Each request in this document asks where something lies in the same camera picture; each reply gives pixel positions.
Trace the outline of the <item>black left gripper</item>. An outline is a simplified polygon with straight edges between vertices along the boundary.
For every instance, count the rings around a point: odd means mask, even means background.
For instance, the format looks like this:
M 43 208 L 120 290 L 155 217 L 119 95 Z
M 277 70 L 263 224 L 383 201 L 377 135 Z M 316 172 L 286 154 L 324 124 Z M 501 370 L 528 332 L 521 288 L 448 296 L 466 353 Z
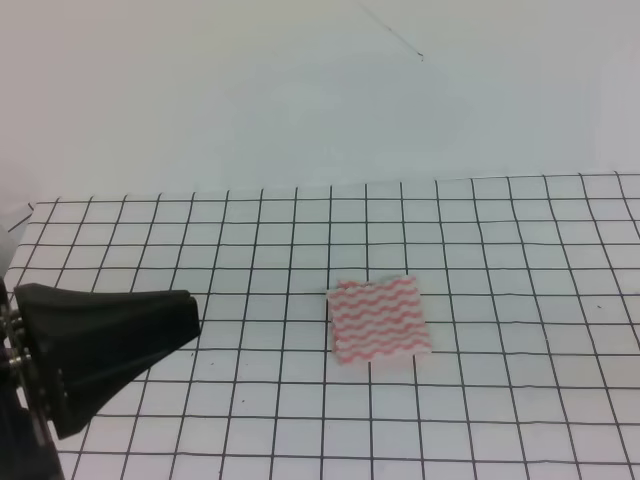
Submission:
M 89 293 L 40 284 L 15 289 L 27 345 L 54 389 L 60 439 L 79 433 L 121 390 L 200 334 L 185 290 Z M 28 349 L 19 312 L 1 287 L 1 477 L 62 479 L 41 402 L 28 391 Z

